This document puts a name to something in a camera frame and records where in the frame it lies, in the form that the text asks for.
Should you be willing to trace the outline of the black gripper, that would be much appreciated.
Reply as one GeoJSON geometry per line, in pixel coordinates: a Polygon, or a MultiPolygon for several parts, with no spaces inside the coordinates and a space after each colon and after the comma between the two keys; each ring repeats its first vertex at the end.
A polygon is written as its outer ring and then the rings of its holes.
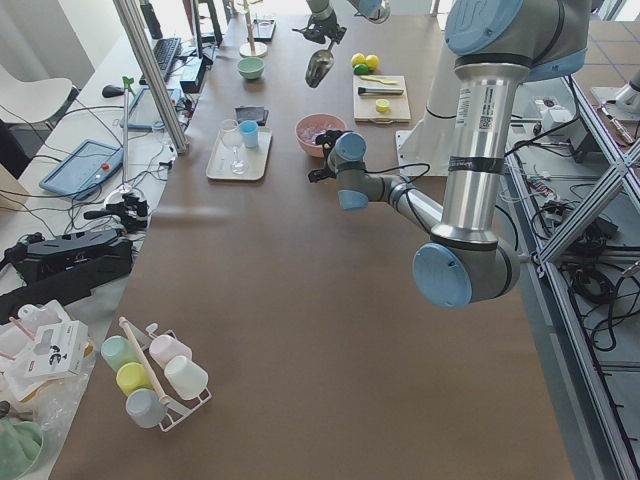
{"type": "Polygon", "coordinates": [[[332,151],[337,140],[345,133],[344,130],[328,130],[316,135],[314,142],[322,147],[324,164],[321,169],[311,170],[307,177],[310,182],[320,182],[328,179],[330,175],[335,175],[335,161],[332,160],[332,151]]]}
{"type": "Polygon", "coordinates": [[[302,35],[306,40],[318,44],[325,44],[327,40],[339,44],[346,34],[347,28],[332,20],[310,19],[302,35]]]}

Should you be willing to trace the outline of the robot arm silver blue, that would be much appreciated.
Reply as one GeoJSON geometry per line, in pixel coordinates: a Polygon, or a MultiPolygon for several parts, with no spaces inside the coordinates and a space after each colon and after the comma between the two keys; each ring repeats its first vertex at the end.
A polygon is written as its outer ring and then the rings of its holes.
{"type": "Polygon", "coordinates": [[[385,202],[429,234],[412,268],[432,303],[463,307],[499,297],[516,284],[518,256],[492,228],[516,89],[582,67],[590,10],[587,1],[454,3],[443,66],[459,87],[442,202],[404,175],[368,170],[360,134],[331,131],[320,137],[325,163],[310,173],[311,181],[335,179],[346,210],[385,202]]]}
{"type": "MultiPolygon", "coordinates": [[[[349,0],[348,4],[357,16],[374,24],[385,22],[391,14],[388,1],[349,0]]],[[[317,44],[324,45],[327,41],[339,44],[347,29],[339,24],[333,3],[329,0],[310,0],[307,5],[310,10],[307,24],[296,29],[296,32],[317,44]]]]}

